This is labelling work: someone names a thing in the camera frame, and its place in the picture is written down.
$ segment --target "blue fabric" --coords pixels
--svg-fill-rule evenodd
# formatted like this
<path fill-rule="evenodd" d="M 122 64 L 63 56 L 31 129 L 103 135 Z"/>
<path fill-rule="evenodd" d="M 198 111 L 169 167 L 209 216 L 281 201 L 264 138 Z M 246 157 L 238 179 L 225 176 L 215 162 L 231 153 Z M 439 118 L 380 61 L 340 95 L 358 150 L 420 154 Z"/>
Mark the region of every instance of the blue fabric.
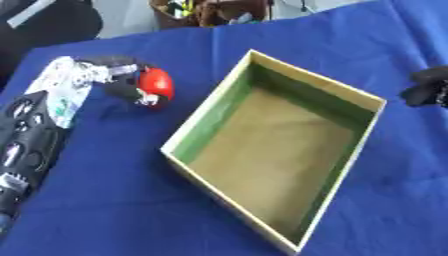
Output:
<path fill-rule="evenodd" d="M 397 97 L 411 85 L 410 72 L 448 63 L 447 9 L 446 0 L 384 0 L 295 20 L 33 51 L 1 102 L 20 95 L 57 56 L 102 54 L 166 69 L 176 98 L 151 112 L 95 89 L 0 255 L 283 255 L 158 152 L 249 48 L 389 100 L 302 255 L 447 255 L 447 112 L 408 108 Z"/>

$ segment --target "red ball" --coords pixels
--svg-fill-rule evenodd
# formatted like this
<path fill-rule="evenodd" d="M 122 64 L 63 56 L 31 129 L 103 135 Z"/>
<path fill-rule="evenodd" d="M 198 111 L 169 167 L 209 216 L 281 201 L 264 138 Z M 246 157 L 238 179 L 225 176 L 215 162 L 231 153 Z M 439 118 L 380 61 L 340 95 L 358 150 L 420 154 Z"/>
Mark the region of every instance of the red ball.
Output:
<path fill-rule="evenodd" d="M 171 77 L 160 68 L 146 68 L 141 72 L 138 87 L 148 94 L 165 96 L 171 100 L 174 96 L 174 86 Z"/>

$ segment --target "gray floor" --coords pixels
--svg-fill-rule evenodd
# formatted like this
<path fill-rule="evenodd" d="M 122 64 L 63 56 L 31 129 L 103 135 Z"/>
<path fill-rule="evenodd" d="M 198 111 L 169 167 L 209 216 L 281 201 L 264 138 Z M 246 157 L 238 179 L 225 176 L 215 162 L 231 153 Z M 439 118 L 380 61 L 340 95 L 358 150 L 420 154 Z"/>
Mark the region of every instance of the gray floor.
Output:
<path fill-rule="evenodd" d="M 368 0 L 306 0 L 311 12 L 365 1 Z M 93 0 L 93 2 L 104 20 L 104 28 L 99 35 L 101 38 L 157 30 L 157 22 L 148 0 Z M 301 0 L 275 0 L 273 18 L 296 18 L 310 15 L 311 12 L 301 11 Z"/>

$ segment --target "wooden box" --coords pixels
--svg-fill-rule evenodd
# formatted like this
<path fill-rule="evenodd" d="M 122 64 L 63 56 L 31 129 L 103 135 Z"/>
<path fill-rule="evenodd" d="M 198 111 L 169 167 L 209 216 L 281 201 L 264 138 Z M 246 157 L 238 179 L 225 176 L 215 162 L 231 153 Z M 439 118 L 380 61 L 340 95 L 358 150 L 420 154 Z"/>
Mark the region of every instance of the wooden box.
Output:
<path fill-rule="evenodd" d="M 251 50 L 162 152 L 181 174 L 296 255 L 385 103 Z"/>

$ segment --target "box bottom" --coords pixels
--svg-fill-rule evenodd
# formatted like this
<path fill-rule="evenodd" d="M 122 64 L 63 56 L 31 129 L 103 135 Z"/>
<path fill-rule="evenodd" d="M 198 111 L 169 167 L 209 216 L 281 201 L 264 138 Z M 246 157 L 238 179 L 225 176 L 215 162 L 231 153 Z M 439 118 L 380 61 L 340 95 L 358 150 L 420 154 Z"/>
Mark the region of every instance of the box bottom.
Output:
<path fill-rule="evenodd" d="M 254 86 L 189 167 L 291 241 L 355 131 Z"/>

